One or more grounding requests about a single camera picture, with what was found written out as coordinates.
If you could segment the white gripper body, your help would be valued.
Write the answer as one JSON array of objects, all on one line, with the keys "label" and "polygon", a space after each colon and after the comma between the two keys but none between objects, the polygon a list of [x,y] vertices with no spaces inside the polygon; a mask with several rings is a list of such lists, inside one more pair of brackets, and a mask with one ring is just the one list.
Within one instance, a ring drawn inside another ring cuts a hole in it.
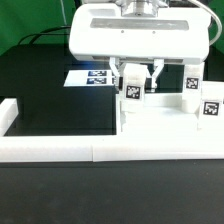
[{"label": "white gripper body", "polygon": [[200,63],[209,53],[209,25],[200,8],[161,8],[148,18],[123,17],[114,3],[85,4],[74,15],[69,49],[84,61]]}]

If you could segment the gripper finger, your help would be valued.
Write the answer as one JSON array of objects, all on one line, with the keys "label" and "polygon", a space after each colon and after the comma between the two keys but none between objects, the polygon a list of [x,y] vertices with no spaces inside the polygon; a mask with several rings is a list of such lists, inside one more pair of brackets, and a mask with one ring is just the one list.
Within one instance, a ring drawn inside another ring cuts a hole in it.
[{"label": "gripper finger", "polygon": [[115,76],[115,87],[117,90],[120,90],[120,60],[117,57],[111,57],[109,59],[109,66]]},{"label": "gripper finger", "polygon": [[154,92],[157,88],[157,78],[161,74],[164,68],[163,59],[155,59],[153,62],[153,73],[151,74],[151,91]]}]

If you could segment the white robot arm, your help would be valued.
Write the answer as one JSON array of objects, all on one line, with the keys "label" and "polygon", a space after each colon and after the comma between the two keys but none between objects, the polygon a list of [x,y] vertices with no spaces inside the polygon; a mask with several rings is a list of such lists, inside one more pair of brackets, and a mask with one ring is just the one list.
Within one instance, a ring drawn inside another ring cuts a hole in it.
[{"label": "white robot arm", "polygon": [[200,65],[209,53],[211,16],[200,5],[169,0],[86,0],[75,12],[69,39],[80,61],[152,64],[150,88],[166,64]]}]

